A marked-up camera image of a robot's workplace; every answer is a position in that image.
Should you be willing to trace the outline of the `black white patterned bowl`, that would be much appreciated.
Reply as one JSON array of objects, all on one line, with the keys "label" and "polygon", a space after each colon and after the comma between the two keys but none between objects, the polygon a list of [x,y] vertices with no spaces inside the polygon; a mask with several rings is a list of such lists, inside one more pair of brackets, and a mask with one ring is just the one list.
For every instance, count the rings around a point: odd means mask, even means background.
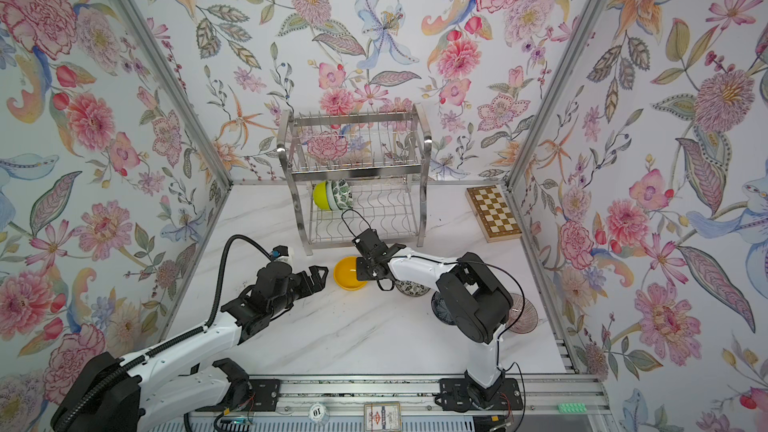
[{"label": "black white patterned bowl", "polygon": [[412,281],[396,281],[396,289],[405,296],[417,298],[428,294],[431,289]]}]

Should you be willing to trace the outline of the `pale teal ceramic bowl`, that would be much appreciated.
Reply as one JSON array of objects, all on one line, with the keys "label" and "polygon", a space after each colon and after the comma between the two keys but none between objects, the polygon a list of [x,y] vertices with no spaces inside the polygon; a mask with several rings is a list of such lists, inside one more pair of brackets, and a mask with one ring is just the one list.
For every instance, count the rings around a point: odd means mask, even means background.
[{"label": "pale teal ceramic bowl", "polygon": [[334,192],[334,181],[327,181],[326,182],[326,198],[328,207],[332,211],[338,210],[338,205],[335,198],[335,192]]}]

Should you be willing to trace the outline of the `yellow plastic bowl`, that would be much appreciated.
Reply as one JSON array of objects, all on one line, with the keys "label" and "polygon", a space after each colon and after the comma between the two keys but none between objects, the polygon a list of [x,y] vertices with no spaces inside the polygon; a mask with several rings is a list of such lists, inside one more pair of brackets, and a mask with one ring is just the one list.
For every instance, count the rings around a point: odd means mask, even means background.
[{"label": "yellow plastic bowl", "polygon": [[366,282],[357,277],[357,258],[354,256],[345,257],[336,264],[333,278],[346,291],[357,291],[366,286]]}]

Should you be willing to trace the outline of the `lime green plastic bowl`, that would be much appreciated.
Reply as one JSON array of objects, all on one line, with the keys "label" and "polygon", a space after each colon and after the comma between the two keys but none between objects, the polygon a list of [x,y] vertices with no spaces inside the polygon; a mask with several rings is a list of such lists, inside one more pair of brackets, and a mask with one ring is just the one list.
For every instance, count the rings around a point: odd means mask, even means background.
[{"label": "lime green plastic bowl", "polygon": [[322,181],[314,186],[312,200],[319,210],[330,211],[326,198],[326,182]]}]

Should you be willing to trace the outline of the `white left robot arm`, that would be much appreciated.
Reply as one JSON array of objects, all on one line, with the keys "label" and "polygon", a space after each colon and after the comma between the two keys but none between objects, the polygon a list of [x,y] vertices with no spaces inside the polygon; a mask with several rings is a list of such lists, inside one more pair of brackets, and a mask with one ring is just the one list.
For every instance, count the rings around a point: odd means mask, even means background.
[{"label": "white left robot arm", "polygon": [[147,431],[201,408],[237,408],[254,394],[249,374],[228,352],[266,329],[296,302],[321,292],[324,266],[296,272],[287,247],[227,303],[214,294],[208,319],[152,347],[90,359],[50,421],[55,431]]}]

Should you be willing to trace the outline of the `green leaf pattern bowl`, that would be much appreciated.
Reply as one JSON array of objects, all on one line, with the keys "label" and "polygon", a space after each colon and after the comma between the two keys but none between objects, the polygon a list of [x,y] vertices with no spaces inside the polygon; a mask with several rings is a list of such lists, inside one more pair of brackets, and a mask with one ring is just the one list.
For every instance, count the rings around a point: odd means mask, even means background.
[{"label": "green leaf pattern bowl", "polygon": [[350,184],[346,180],[334,181],[335,198],[338,205],[338,210],[344,211],[354,208],[354,199],[352,197],[352,190]]}]

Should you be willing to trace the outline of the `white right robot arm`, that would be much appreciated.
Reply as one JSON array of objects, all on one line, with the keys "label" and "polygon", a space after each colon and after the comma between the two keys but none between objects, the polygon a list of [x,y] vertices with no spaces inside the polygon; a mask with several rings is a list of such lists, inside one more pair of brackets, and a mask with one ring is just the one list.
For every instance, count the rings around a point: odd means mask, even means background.
[{"label": "white right robot arm", "polygon": [[439,293],[454,325],[469,340],[467,388],[486,401],[496,394],[505,378],[499,365],[499,339],[518,321],[510,316],[512,309],[524,305],[497,278],[499,268],[471,252],[441,258],[399,243],[388,245],[371,228],[352,243],[359,254],[358,280],[413,282]]}]

